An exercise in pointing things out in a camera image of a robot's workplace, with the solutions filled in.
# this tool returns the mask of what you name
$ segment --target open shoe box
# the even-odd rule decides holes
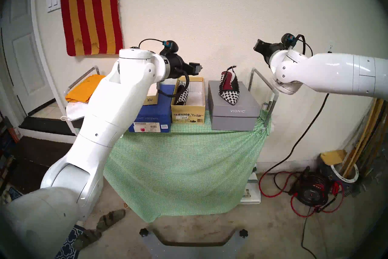
[[[157,104],[157,98],[159,96],[159,93],[157,92],[157,83],[153,83],[147,93],[147,99],[144,100],[143,105],[151,105],[151,104]]]
[[[189,76],[189,94],[186,105],[174,105],[175,98],[171,101],[171,115],[173,123],[203,124],[205,121],[205,85],[203,77]],[[177,79],[174,94],[177,92],[179,80],[186,81],[185,76]]]

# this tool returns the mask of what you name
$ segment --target striped flag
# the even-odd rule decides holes
[[[61,0],[69,56],[118,54],[123,48],[117,0]]]

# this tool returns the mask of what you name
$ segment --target light switch plate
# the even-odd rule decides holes
[[[47,12],[51,12],[60,8],[60,0],[56,0],[56,4],[55,5],[54,4],[55,4],[55,0],[46,0]]]

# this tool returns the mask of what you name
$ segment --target door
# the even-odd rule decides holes
[[[14,93],[28,114],[54,98],[35,43],[31,0],[5,0],[1,25]]]

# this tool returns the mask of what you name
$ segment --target black cable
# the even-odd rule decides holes
[[[311,207],[308,209],[308,213],[307,213],[307,216],[306,216],[306,219],[305,219],[305,224],[303,226],[303,233],[302,233],[302,242],[300,243],[300,246],[305,249],[306,251],[308,251],[310,254],[312,254],[312,256],[317,259],[317,257],[314,255],[314,253],[312,251],[310,251],[308,248],[304,247],[303,246],[303,240],[305,239],[305,228],[306,228],[306,221],[307,221],[307,218],[308,216],[310,215],[310,210],[311,210]]]
[[[142,40],[142,41],[139,43],[139,48],[140,48],[141,43],[144,42],[144,41],[160,41],[161,43],[163,42],[163,41],[157,40],[157,39],[155,39],[155,38],[146,38],[145,40]]]
[[[282,192],[290,193],[290,191],[283,190],[282,188],[280,188],[280,187],[277,185],[277,183],[276,183],[276,176],[277,176],[279,173],[281,173],[281,171],[278,172],[278,173],[276,173],[276,174],[274,175],[274,183],[275,183],[276,188],[279,189],[279,190],[282,191]],[[295,174],[297,174],[297,173],[302,173],[302,172],[301,172],[301,171],[293,172],[292,175],[295,175]]]
[[[300,140],[303,139],[303,137],[305,136],[305,134],[308,132],[308,130],[310,129],[310,127],[313,125],[313,123],[315,122],[315,120],[318,118],[319,114],[322,112],[322,109],[323,109],[323,107],[325,106],[325,103],[326,103],[326,100],[328,99],[328,96],[329,96],[329,93],[326,94],[325,100],[323,100],[323,103],[322,103],[321,108],[319,109],[319,112],[318,112],[317,115],[314,117],[313,121],[311,121],[310,125],[307,127],[307,129],[305,130],[305,132],[303,133],[303,135],[300,136],[299,140],[297,140],[297,142],[295,143],[295,145],[292,147],[291,152],[289,153],[289,155],[288,155],[284,160],[280,161],[279,163],[275,164],[275,165],[272,166],[270,169],[268,169],[264,174],[268,173],[269,171],[271,171],[271,170],[274,169],[275,167],[279,166],[281,163],[284,163],[285,161],[288,160],[289,157],[291,157],[292,153],[294,152],[295,147],[298,145],[298,143],[300,142]]]
[[[296,36],[296,40],[300,41],[299,40],[300,37],[302,38],[302,42],[303,42],[303,52],[302,52],[302,54],[305,55],[306,54],[306,39],[305,39],[305,36],[303,34],[298,34]]]
[[[309,48],[310,48],[310,51],[311,51],[311,56],[313,56],[313,50],[311,49],[311,47],[310,47],[310,45],[308,44],[308,43],[306,43],[305,41],[302,41],[302,40],[298,40],[298,41],[301,41],[301,42],[303,42],[303,45],[307,45]]]
[[[185,76],[185,78],[186,78],[186,84],[185,84],[185,87],[183,88],[183,90],[180,91],[179,93],[172,94],[172,95],[166,94],[162,90],[157,90],[160,94],[162,94],[164,96],[167,96],[167,97],[170,97],[170,98],[175,98],[175,97],[181,96],[183,94],[183,92],[185,92],[187,90],[187,88],[189,87],[189,83],[190,83],[190,77],[187,75],[187,73],[184,70],[181,70],[181,69],[178,69],[178,68],[175,68],[175,70],[177,72],[182,73]]]

